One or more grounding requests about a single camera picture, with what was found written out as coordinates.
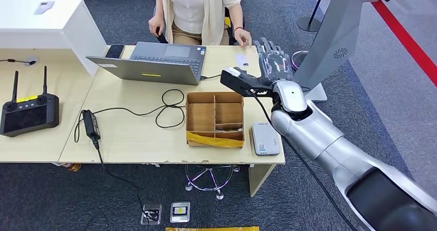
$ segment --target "remote controller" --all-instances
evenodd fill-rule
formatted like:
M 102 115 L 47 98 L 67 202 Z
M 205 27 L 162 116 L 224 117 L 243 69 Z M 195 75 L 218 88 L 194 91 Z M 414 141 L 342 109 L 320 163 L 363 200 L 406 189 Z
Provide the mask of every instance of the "remote controller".
M 47 66 L 41 95 L 17 100 L 18 71 L 15 71 L 12 100 L 3 104 L 0 135 L 15 137 L 35 130 L 53 128 L 59 124 L 59 98 L 47 93 Z

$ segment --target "woman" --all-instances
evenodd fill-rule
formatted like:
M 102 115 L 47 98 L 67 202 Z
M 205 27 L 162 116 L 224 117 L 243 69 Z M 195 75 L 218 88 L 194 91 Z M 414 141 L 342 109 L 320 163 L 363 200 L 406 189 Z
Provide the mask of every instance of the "woman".
M 234 26 L 235 39 L 241 46 L 251 45 L 250 33 L 243 29 L 243 10 L 240 1 L 156 0 L 156 12 L 149 20 L 149 30 L 158 37 L 162 34 L 165 22 L 165 38 L 169 43 L 229 45 L 226 31 L 228 26 L 224 25 L 226 7 L 229 9 Z

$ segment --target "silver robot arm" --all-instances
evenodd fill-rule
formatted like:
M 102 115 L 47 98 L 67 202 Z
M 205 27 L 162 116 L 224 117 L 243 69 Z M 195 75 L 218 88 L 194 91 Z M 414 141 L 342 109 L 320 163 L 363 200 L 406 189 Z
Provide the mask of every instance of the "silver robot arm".
M 363 227 L 376 231 L 437 230 L 437 201 L 396 168 L 343 137 L 299 84 L 273 84 L 274 128 L 332 178 Z

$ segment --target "yellow tape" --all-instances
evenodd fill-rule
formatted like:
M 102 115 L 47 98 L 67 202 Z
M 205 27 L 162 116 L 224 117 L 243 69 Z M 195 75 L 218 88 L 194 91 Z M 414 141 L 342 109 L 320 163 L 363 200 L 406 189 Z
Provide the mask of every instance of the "yellow tape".
M 224 228 L 177 228 L 167 227 L 165 231 L 259 231 L 259 227 L 224 227 Z
M 157 75 L 157 74 L 142 74 L 144 76 L 155 76 L 155 77 L 161 77 L 161 75 Z
M 201 144 L 211 145 L 215 147 L 242 147 L 243 141 L 227 139 L 227 138 L 214 138 L 203 137 L 197 134 L 193 134 L 187 131 L 187 139 L 192 142 L 198 142 Z
M 32 95 L 32 96 L 25 97 L 25 98 L 19 98 L 16 102 L 20 103 L 20 102 L 25 102 L 25 101 L 31 101 L 31 100 L 34 100 L 36 98 L 38 98 L 38 95 Z

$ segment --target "beige cardigan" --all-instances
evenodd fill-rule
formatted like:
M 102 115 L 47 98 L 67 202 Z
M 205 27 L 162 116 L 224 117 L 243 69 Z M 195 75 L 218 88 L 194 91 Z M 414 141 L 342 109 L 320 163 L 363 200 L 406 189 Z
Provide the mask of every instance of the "beige cardigan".
M 202 45 L 220 45 L 223 36 L 223 25 L 225 23 L 225 7 L 229 8 L 239 4 L 241 0 L 231 0 L 224 3 L 224 0 L 206 0 L 205 17 L 202 26 Z M 169 43 L 173 43 L 172 24 L 175 17 L 173 2 L 162 0 L 165 18 L 165 38 Z

